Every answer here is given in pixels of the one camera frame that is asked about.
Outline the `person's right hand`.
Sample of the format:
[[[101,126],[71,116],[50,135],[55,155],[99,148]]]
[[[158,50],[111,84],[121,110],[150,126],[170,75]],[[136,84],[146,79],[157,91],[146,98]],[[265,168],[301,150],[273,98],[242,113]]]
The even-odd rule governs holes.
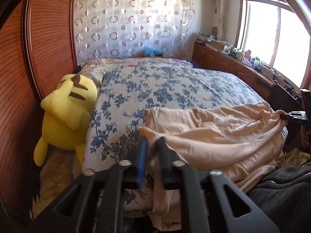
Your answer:
[[[310,136],[311,129],[305,126],[301,127],[301,146],[305,150],[305,152],[310,154]]]

